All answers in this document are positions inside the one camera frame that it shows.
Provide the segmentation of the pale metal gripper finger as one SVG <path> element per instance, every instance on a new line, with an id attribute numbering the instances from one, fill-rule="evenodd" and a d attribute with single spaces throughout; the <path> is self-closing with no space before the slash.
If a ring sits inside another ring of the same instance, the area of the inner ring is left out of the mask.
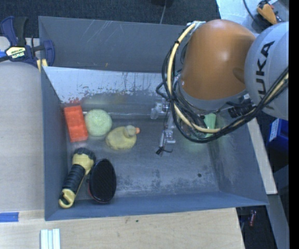
<path id="1" fill-rule="evenodd" d="M 163 130 L 159 140 L 159 149 L 162 151 L 172 151 L 176 143 L 172 130 Z"/>
<path id="2" fill-rule="evenodd" d="M 158 119 L 159 116 L 163 116 L 169 110 L 169 103 L 165 99 L 157 100 L 154 103 L 154 107 L 151 108 L 150 119 Z"/>

